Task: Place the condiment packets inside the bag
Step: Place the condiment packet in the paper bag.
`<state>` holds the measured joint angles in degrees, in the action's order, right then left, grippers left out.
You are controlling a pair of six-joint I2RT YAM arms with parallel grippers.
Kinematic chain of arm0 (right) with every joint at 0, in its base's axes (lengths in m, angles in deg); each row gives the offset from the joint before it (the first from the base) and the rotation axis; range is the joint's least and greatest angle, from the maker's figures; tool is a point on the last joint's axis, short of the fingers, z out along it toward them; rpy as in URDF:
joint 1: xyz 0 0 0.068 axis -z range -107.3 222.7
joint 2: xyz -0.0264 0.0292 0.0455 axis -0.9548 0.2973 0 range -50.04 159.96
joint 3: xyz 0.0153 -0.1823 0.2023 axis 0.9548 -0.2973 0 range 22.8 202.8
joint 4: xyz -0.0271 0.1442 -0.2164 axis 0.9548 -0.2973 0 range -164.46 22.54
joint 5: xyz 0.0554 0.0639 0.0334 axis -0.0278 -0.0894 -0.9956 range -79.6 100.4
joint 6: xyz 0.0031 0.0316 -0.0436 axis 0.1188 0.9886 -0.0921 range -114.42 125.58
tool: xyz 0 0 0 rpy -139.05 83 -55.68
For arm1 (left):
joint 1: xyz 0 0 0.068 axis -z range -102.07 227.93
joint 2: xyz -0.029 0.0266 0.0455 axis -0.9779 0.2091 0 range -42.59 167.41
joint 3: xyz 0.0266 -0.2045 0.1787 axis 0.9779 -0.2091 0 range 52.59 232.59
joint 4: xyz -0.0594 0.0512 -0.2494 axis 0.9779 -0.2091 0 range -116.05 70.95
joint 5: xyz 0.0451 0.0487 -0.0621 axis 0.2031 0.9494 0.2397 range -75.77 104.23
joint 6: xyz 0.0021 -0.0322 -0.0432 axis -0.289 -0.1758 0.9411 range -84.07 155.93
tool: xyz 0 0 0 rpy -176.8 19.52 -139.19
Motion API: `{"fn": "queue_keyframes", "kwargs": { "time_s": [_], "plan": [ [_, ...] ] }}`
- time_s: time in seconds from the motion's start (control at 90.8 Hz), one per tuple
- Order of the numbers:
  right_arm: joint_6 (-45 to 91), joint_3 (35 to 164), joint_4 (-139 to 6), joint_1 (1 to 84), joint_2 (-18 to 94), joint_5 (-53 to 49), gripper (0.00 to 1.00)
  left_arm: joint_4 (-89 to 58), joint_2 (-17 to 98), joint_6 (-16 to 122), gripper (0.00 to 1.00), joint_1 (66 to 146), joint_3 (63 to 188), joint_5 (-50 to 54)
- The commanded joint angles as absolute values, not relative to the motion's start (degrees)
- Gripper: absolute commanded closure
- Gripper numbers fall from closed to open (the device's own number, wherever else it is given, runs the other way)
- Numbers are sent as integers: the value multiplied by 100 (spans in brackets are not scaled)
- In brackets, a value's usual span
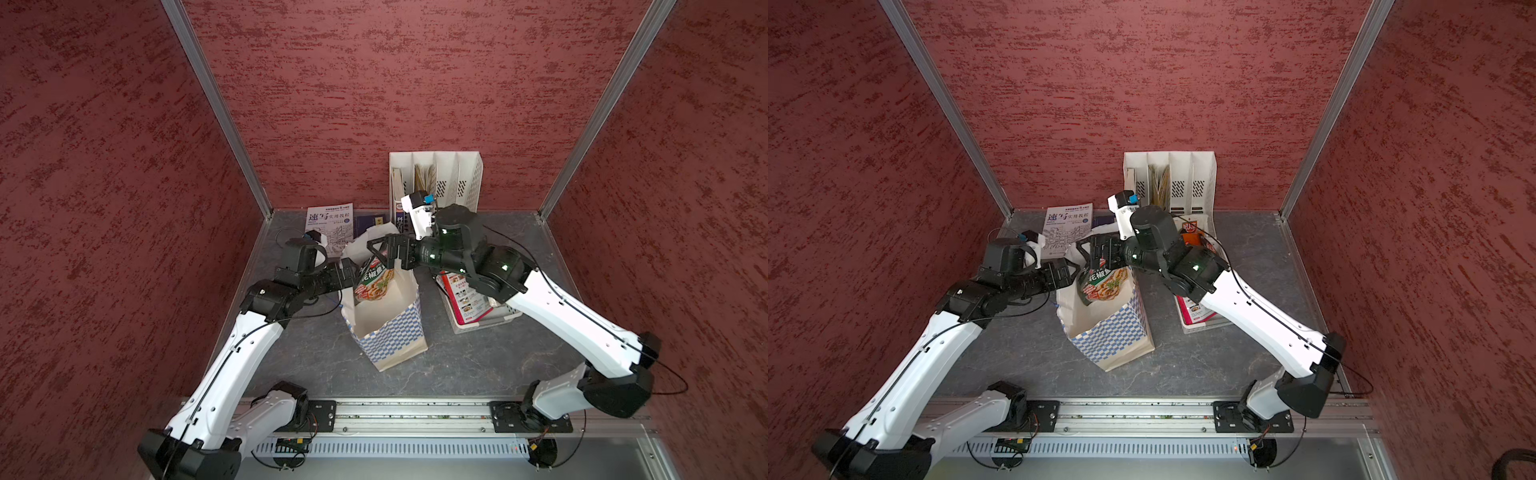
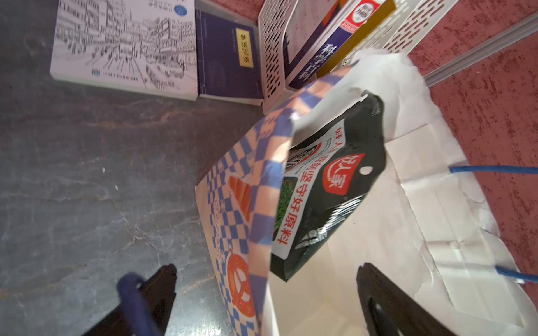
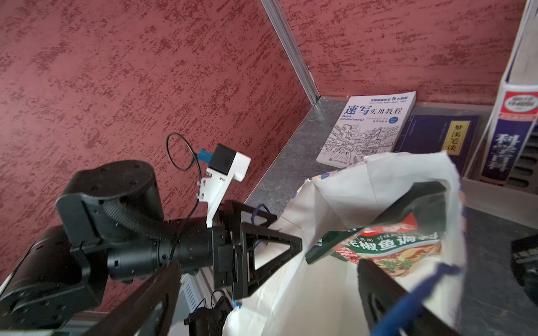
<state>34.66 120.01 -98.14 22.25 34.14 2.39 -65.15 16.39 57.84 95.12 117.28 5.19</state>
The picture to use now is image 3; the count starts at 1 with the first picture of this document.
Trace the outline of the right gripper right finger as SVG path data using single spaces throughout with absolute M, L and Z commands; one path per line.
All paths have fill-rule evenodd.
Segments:
M 361 260 L 357 266 L 359 293 L 370 334 L 458 335 L 423 302 L 443 277 L 459 273 L 458 267 L 441 263 L 433 275 L 408 292 L 372 260 Z

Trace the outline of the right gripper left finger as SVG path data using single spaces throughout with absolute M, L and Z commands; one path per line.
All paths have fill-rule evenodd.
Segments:
M 175 313 L 181 275 L 179 263 L 169 262 L 85 334 L 167 335 Z

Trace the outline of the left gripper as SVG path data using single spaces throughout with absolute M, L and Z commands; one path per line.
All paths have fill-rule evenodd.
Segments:
M 302 252 L 301 238 L 269 228 L 276 221 L 265 204 L 227 200 L 219 205 L 211 227 L 216 290 L 227 288 L 233 300 L 243 300 Z

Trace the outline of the green black condiment packet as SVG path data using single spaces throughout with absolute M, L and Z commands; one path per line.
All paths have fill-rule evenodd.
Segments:
M 406 277 L 422 259 L 440 254 L 446 224 L 446 187 L 414 183 L 369 226 L 329 231 L 305 259 L 309 265 L 326 256 L 356 265 L 372 260 L 389 276 Z

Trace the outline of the blue checkered paper bag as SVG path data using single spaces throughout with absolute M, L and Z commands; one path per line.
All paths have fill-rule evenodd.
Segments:
M 227 317 L 224 335 L 368 335 L 428 278 L 422 303 L 456 329 L 467 268 L 460 175 L 444 152 L 384 153 L 307 180 L 274 229 L 303 250 Z

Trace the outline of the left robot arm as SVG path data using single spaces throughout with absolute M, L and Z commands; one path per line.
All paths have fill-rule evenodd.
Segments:
M 212 227 L 165 220 L 154 168 L 138 160 L 77 172 L 56 208 L 62 225 L 43 233 L 1 292 L 2 330 L 59 328 L 99 306 L 109 280 L 129 284 L 173 260 L 185 273 L 213 267 L 215 288 L 241 300 L 302 249 L 301 238 L 271 228 L 273 214 L 244 222 L 255 210 L 235 200 L 219 205 Z

